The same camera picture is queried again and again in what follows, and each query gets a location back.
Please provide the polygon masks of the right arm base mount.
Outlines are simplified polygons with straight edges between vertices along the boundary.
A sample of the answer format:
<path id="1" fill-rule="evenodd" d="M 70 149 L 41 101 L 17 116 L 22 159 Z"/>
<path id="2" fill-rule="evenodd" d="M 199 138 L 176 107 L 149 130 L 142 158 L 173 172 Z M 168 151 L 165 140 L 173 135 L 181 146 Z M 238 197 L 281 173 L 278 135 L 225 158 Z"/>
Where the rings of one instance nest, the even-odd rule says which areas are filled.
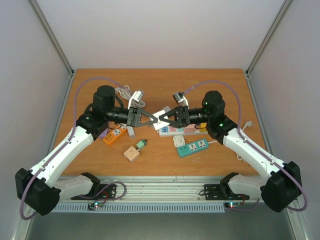
<path id="1" fill-rule="evenodd" d="M 242 201 L 249 200 L 248 195 L 234 194 L 225 196 L 219 184 L 205 184 L 203 186 L 204 197 L 206 201 Z"/>

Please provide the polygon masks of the white cube socket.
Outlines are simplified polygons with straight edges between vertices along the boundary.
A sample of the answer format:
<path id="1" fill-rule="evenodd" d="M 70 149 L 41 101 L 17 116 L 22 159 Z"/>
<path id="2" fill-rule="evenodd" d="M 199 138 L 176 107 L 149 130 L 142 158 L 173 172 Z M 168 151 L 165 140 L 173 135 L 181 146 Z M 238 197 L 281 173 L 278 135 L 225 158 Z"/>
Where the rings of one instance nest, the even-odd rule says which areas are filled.
<path id="1" fill-rule="evenodd" d="M 153 114 L 153 116 L 157 118 L 157 122 L 153 124 L 153 128 L 154 128 L 156 131 L 159 131 L 161 128 L 170 125 L 168 122 L 161 121 L 160 118 L 159 118 L 161 115 L 163 115 L 163 114 L 165 114 L 165 113 L 166 113 L 166 111 L 162 109 L 162 110 L 160 110 L 160 111 L 158 111 L 158 112 L 155 112 L 155 113 Z"/>

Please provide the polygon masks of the yellow cube socket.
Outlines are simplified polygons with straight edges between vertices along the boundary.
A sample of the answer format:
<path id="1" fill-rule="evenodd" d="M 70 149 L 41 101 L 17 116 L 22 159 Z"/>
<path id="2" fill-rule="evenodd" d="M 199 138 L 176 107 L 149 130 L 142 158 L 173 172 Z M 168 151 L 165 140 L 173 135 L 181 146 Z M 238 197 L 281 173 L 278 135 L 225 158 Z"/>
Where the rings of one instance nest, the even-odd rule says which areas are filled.
<path id="1" fill-rule="evenodd" d="M 200 131 L 200 132 L 206 132 L 206 131 L 207 131 L 207 130 L 206 130 L 206 126 L 207 126 L 206 123 L 201 123 L 201 124 L 198 126 L 199 131 Z"/>

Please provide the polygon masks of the pink cube socket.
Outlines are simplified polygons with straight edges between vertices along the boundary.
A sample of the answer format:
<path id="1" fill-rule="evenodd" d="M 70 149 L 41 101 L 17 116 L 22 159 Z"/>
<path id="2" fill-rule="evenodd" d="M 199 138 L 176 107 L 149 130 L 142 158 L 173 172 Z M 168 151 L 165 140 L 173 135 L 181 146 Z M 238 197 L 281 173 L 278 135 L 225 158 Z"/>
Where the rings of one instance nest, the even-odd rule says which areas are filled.
<path id="1" fill-rule="evenodd" d="M 197 129 L 195 128 L 195 125 L 194 124 L 190 124 L 188 126 L 186 126 L 183 130 L 183 132 L 185 134 L 192 134 L 196 131 Z"/>

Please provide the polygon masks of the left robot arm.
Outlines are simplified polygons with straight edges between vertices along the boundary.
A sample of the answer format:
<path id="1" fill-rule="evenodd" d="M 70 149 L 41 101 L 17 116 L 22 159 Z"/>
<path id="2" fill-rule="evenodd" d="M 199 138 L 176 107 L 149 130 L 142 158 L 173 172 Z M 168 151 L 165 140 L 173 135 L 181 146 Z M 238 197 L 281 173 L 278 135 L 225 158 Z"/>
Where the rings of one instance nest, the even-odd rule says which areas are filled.
<path id="1" fill-rule="evenodd" d="M 112 86 L 98 87 L 93 102 L 75 121 L 65 139 L 31 169 L 21 168 L 15 174 L 19 214 L 23 220 L 31 219 L 24 215 L 24 205 L 44 216 L 59 201 L 73 197 L 90 200 L 101 194 L 100 180 L 88 172 L 66 181 L 58 179 L 76 156 L 108 129 L 109 122 L 142 127 L 157 123 L 158 118 L 141 108 L 125 108 Z"/>

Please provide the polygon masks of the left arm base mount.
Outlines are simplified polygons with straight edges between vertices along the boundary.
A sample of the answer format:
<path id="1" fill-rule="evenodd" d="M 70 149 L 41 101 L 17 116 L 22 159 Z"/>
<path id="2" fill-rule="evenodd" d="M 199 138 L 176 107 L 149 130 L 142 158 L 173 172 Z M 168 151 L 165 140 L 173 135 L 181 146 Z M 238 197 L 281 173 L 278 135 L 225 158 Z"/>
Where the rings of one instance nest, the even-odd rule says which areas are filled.
<path id="1" fill-rule="evenodd" d="M 100 184 L 99 186 L 94 186 L 93 189 L 86 195 L 89 200 L 100 200 L 105 199 L 106 196 L 109 199 L 114 199 L 117 193 L 116 184 Z"/>

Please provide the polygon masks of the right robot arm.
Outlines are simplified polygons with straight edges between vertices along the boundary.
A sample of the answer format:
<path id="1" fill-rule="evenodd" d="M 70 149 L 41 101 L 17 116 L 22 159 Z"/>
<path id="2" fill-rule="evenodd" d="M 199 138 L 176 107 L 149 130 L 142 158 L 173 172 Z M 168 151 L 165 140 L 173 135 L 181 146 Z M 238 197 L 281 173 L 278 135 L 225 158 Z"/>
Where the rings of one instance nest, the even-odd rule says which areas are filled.
<path id="1" fill-rule="evenodd" d="M 271 155 L 245 135 L 225 114 L 226 103 L 218 91 L 208 91 L 201 105 L 201 108 L 178 105 L 160 115 L 159 120 L 177 129 L 206 123 L 206 131 L 212 139 L 234 151 L 256 170 L 258 177 L 236 172 L 225 176 L 220 181 L 220 191 L 226 199 L 247 195 L 263 200 L 277 213 L 289 207 L 302 194 L 299 166 Z"/>

